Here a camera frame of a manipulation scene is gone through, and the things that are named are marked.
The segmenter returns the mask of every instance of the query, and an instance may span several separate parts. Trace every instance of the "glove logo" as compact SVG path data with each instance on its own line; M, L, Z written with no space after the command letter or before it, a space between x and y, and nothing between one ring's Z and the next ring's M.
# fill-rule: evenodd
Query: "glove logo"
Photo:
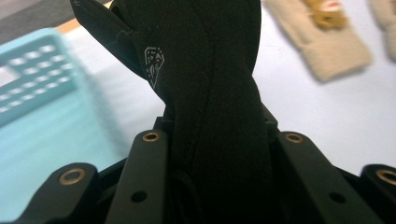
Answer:
M163 51L160 48L148 47L145 50L146 71L148 73L149 81L153 89L157 84L157 77L160 74L161 67L165 58Z

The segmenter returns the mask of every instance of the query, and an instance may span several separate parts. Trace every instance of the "basket hole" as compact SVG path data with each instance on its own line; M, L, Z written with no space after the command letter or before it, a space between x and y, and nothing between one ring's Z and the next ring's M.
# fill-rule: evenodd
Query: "basket hole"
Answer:
M50 75L50 76L53 76L53 77L58 76L58 75L60 75L61 73L62 73L62 71L59 70L59 69L55 69L55 70L49 71L49 75Z
M34 68L34 67L26 68L25 70L23 70L23 73L25 75L32 75L32 74L37 73L37 72L38 72L38 69Z
M7 100L7 99L9 99L9 95L7 95L7 94L0 95L0 101L4 101L4 100Z
M9 103L8 105L9 106L17 106L17 105L21 105L21 104L22 104L22 101L13 101L13 102Z
M63 55L56 55L56 56L51 57L50 60L55 62L55 63L57 63L57 62L63 61L64 60L64 56Z
M46 68L46 67L50 67L51 65L52 65L52 63L50 63L50 62L42 62L42 63L38 63L37 67Z
M39 50L43 53L48 53L54 51L56 48L53 45L46 45L43 47L40 47Z
M46 87L47 87L48 89L52 89L52 88L55 88L55 87L57 87L57 86L59 86L59 84L56 83L56 82L52 82L52 83L46 85Z
M22 86L24 87L24 88L31 88L31 87L33 87L33 86L35 86L36 85L36 83L35 82L26 82L26 83L24 83L24 84L22 84Z
M61 78L58 79L58 82L59 83L63 83L63 82L66 82L68 80L70 80L70 77L61 77Z
M6 111L8 111L9 110L9 108L8 107L0 107L0 113L4 113L4 112L6 112Z
M28 101L28 100L33 99L33 98L35 98L35 96L33 94L27 94L27 95L24 95L24 96L21 97L21 99L23 101Z
M44 89L44 88L41 88L41 89L38 89L38 90L35 90L35 94L42 94L42 93L44 93L44 92L46 92L47 90L46 89Z
M47 77L47 76L42 76L42 77L37 77L37 78L35 79L35 81L37 81L37 82L43 82L43 81L47 81L48 79L50 79L50 78Z
M26 63L26 60L24 60L23 58L15 58L15 59L9 60L8 63L13 66L18 66L18 65Z
M24 54L24 57L27 59L36 59L39 58L41 54L37 51L32 51Z
M22 88L17 88L17 89L14 89L12 91L9 91L9 94L18 94L18 93L21 93L21 92L23 92L23 89Z
M70 70L70 69L73 68L73 64L71 64L71 63L66 63L66 64L62 65L61 68L62 68L63 70Z

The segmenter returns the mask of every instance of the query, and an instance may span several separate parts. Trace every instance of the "gray floor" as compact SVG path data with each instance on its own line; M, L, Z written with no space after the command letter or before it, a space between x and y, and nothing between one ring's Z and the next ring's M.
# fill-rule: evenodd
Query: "gray floor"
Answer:
M98 0L106 3L109 0ZM74 18L69 0L0 0L0 45Z
M0 20L19 12L41 0L0 0Z

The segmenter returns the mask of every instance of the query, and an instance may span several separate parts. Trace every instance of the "hole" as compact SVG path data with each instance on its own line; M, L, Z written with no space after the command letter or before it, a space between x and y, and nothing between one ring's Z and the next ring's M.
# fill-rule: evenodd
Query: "hole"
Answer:
M160 139L160 135L158 133L146 133L143 136L143 140L145 142L155 142L158 141L158 139Z
M34 73L37 73L38 69L32 67L32 68L26 68L25 70L23 70L23 73L26 75L32 75Z
M26 60L24 60L23 58L16 58L16 59L9 60L8 62L11 65L18 66L18 65L26 63Z
M346 198L339 193L333 192L333 193L330 193L329 196L333 201L335 201L337 203L346 203L347 202Z
M8 105L9 106L17 106L17 105L21 105L21 104L22 104L22 101L13 101L13 102L9 103Z
M9 91L10 94L18 94L18 93L21 93L21 92L23 92L22 88L17 88L17 89L14 89L12 91Z
M81 168L73 168L66 172L64 172L59 178L59 182L62 185L74 185L82 180L85 176L86 172Z
M4 101L9 99L9 95L5 94L5 95L0 95L0 101Z
M293 143L302 143L303 142L303 138L296 134L296 133L288 133L285 135L285 138Z
M391 170L377 170L376 175L383 181L396 186L396 172Z
M147 199L148 195L145 191L138 191L135 192L132 196L131 196L131 200L134 203L141 203L143 201L145 201Z
M72 69L72 68L73 68L73 64L71 64L71 63L66 63L66 64L62 65L61 68L62 68L63 70L69 70L69 69Z
M46 89L44 89L44 88L42 88L42 89L38 89L38 90L35 90L35 94L41 94L41 93L44 93L44 92L46 92L47 90Z
M24 54L25 58L35 59L41 56L41 54L37 51L32 51Z
M24 83L24 84L22 84L22 86L24 87L24 88L31 88L31 87L33 87L33 86L35 86L36 84L35 84L35 82L26 82L26 83Z
M52 63L50 63L50 62L42 62L42 63L38 63L37 67L46 68L46 67L50 67L51 65L52 65Z
M55 76L58 76L58 75L61 74L61 73L62 73L61 70L55 69L55 70L50 71L50 72L49 72L49 75L55 77Z
M37 81L37 82L42 82L42 81L47 81L48 79L50 79L50 78L47 77L47 76L42 76L42 77L37 77L37 78L35 79L35 81Z
M47 46L43 46L40 47L39 50L43 53L48 53L48 52L52 52L55 50L55 46L53 45L47 45Z
M56 55L56 56L51 57L50 60L55 62L55 63L57 63L57 62L63 61L64 60L64 56L63 55Z
M35 98L35 96L33 94L27 94L27 95L22 96L21 100L27 101L27 100L30 100L30 99L33 99L33 98Z
M58 79L58 82L59 83L63 83L63 82L66 82L68 80L70 80L70 77L61 77L61 78Z
M46 87L48 89L52 89L52 88L55 88L57 86L58 86L58 83L56 83L56 82L52 82L52 83L46 85Z
M0 107L0 113L4 113L4 112L6 112L6 111L8 111L9 110L9 108L8 107Z

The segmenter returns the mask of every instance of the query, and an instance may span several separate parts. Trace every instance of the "brown toy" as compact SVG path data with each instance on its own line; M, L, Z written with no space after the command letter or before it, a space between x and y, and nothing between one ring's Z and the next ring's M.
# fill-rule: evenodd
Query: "brown toy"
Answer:
M347 24L338 0L303 0L311 9L312 19L322 29L343 28Z

